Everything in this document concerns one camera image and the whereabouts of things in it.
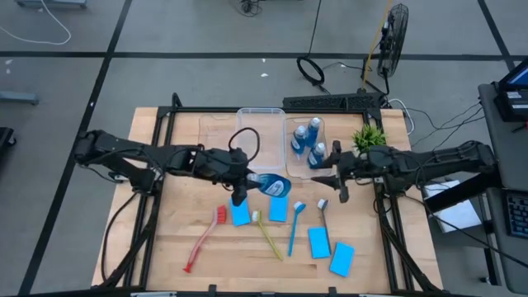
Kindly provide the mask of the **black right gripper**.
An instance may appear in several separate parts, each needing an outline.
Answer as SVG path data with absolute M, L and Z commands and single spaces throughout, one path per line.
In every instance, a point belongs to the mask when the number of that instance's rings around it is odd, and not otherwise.
M 337 165 L 337 177 L 335 175 L 327 177 L 311 177 L 311 180 L 329 186 L 332 189 L 339 189 L 340 181 L 344 182 L 346 180 L 357 178 L 371 178 L 368 160 L 356 157 L 352 151 L 342 152 L 342 146 L 339 140 L 334 140 L 332 142 L 332 151 L 328 157 L 323 160 L 322 168 L 332 168 L 334 165 Z

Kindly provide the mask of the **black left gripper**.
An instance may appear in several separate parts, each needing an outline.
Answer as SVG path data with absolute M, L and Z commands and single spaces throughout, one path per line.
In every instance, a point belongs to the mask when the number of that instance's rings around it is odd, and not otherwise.
M 247 178 L 259 178 L 260 175 L 248 167 L 247 154 L 240 148 L 223 150 L 220 148 L 193 149 L 192 176 L 213 183 L 225 183 L 237 186 L 240 193 L 258 189 L 258 181 Z

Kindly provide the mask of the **blue dish soap bottle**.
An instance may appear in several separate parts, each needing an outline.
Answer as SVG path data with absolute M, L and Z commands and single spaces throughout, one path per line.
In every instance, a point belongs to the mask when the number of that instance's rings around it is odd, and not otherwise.
M 307 134 L 306 134 L 306 145 L 310 148 L 312 148 L 316 144 L 320 124 L 321 124 L 321 119 L 318 117 L 314 117 L 308 123 Z
M 324 143 L 316 143 L 309 151 L 307 162 L 310 169 L 318 169 L 322 166 L 326 147 Z
M 308 131 L 304 125 L 300 125 L 292 134 L 290 145 L 297 159 L 304 153 L 307 135 Z
M 248 173 L 247 179 L 256 183 L 258 190 L 267 196 L 285 197 L 292 188 L 289 179 L 275 173 Z

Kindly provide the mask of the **grey dish brush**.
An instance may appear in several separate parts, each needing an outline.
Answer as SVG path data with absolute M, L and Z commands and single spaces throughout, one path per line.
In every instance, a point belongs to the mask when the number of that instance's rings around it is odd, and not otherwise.
M 325 210 L 326 210 L 327 206 L 328 206 L 328 200 L 320 199 L 318 201 L 317 207 L 318 207 L 318 209 L 320 210 L 320 213 L 321 213 L 321 218 L 322 218 L 322 221 L 323 221 L 323 226 L 325 228 L 327 242 L 330 243 L 329 232 L 328 232 L 328 224 L 327 224 L 326 215 L 325 215 Z

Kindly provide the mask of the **blue sponge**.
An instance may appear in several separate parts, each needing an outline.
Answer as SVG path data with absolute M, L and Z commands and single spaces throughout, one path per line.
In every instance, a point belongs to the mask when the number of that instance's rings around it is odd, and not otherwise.
M 355 248 L 349 244 L 338 242 L 329 267 L 330 272 L 348 277 L 355 256 Z
M 287 196 L 270 199 L 269 220 L 285 223 L 288 215 L 289 199 Z
M 230 211 L 232 224 L 235 227 L 249 224 L 252 219 L 248 208 L 248 200 L 244 200 L 240 205 L 236 206 L 230 201 Z
M 324 227 L 312 227 L 308 229 L 309 243 L 313 259 L 327 258 L 331 256 L 327 229 Z

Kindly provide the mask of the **red dish brush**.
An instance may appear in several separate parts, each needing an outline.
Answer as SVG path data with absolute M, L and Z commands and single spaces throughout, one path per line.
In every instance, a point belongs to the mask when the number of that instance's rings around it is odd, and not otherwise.
M 227 216 L 227 210 L 226 210 L 225 205 L 221 205 L 217 207 L 216 210 L 213 211 L 213 217 L 212 217 L 210 226 L 197 240 L 195 246 L 191 250 L 191 254 L 187 260 L 186 266 L 183 268 L 183 271 L 185 271 L 186 273 L 191 273 L 191 268 L 197 258 L 201 245 L 204 243 L 206 238 L 211 234 L 211 232 L 214 230 L 214 228 L 218 224 L 224 224 L 226 222 L 226 216 Z

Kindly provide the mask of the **yellow-green dish brush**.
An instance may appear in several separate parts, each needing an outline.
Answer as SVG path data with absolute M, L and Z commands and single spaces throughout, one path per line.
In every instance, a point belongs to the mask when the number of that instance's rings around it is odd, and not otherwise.
M 263 222 L 262 222 L 262 212 L 260 210 L 254 210 L 252 212 L 252 221 L 257 223 L 257 226 L 262 231 L 264 237 L 266 238 L 267 242 L 270 244 L 271 249 L 275 253 L 276 257 L 283 261 L 283 256 L 281 252 L 279 251 L 278 247 L 276 246 L 274 240 L 270 236 L 270 234 L 267 232 L 267 229 L 265 228 Z

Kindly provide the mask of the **blue dish brush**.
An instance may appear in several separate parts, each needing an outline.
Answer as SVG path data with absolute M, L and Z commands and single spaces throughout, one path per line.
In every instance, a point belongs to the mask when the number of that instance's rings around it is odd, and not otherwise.
M 295 233 L 296 233 L 296 227 L 297 227 L 298 218 L 299 218 L 299 215 L 305 209 L 305 207 L 306 207 L 306 204 L 304 202 L 296 201 L 294 203 L 295 214 L 294 214 L 294 219 L 293 219 L 292 229 L 291 229 L 291 234 L 290 234 L 290 241 L 289 241 L 289 247 L 288 247 L 288 257 L 291 257 L 292 254 L 293 254 L 294 245 L 295 245 Z

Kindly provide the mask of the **shallow clear plastic tray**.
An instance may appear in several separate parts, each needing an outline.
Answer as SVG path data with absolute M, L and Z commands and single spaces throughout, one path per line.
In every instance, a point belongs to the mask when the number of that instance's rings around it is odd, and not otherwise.
M 235 133 L 236 116 L 230 114 L 206 114 L 199 119 L 200 144 L 205 149 L 228 150 L 229 140 Z
M 316 143 L 324 143 L 326 147 L 326 152 L 324 154 L 324 159 L 328 157 L 328 145 L 325 137 L 325 123 L 323 119 L 319 116 L 315 116 L 321 119 L 321 124 L 318 132 L 318 137 Z M 309 180 L 311 177 L 319 176 L 329 176 L 331 174 L 330 168 L 310 169 L 307 158 L 309 155 L 310 147 L 306 145 L 304 153 L 301 155 L 300 159 L 297 159 L 295 153 L 293 152 L 290 141 L 292 138 L 293 132 L 300 126 L 304 125 L 307 129 L 308 123 L 314 117 L 293 117 L 286 120 L 286 161 L 285 167 L 288 174 L 293 178 L 298 178 L 301 180 Z

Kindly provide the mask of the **black perforated metal box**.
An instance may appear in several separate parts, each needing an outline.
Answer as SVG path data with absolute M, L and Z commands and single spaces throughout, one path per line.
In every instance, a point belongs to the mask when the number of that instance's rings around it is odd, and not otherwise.
M 380 92 L 347 93 L 311 97 L 285 97 L 283 107 L 297 109 L 328 109 L 363 111 L 379 108 L 384 94 Z

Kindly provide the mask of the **black floor fan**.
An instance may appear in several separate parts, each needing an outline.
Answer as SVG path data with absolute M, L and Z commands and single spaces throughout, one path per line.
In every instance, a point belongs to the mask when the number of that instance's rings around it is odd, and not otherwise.
M 381 29 L 377 73 L 382 78 L 392 77 L 398 66 L 408 28 L 408 7 L 393 6 Z

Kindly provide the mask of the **grey desk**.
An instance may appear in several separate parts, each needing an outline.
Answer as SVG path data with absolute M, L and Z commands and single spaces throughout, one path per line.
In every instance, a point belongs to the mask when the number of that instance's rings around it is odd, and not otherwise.
M 507 196 L 528 197 L 528 130 L 516 132 L 519 122 L 502 120 L 494 102 L 497 97 L 494 85 L 479 85 L 478 94 L 502 183 L 486 191 L 497 246 L 501 252 L 528 265 L 528 239 L 513 237 L 507 232 Z M 500 261 L 505 286 L 513 293 L 528 295 L 528 267 L 504 256 Z

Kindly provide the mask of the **black keyboard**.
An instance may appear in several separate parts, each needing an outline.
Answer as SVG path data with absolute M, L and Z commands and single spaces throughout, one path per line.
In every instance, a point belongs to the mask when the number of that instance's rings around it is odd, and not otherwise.
M 508 191 L 505 198 L 505 219 L 511 236 L 528 239 L 528 196 Z

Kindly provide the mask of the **black laptop computer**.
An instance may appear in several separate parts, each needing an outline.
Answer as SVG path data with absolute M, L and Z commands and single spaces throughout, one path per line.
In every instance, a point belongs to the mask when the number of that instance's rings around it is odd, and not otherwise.
M 528 121 L 528 58 L 524 59 L 499 82 L 495 106 L 505 122 Z

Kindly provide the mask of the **black chair base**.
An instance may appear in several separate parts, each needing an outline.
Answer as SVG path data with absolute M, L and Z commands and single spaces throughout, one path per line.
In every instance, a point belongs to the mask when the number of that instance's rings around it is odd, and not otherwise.
M 17 143 L 14 129 L 8 127 L 0 127 L 0 161 L 2 161 L 10 147 Z

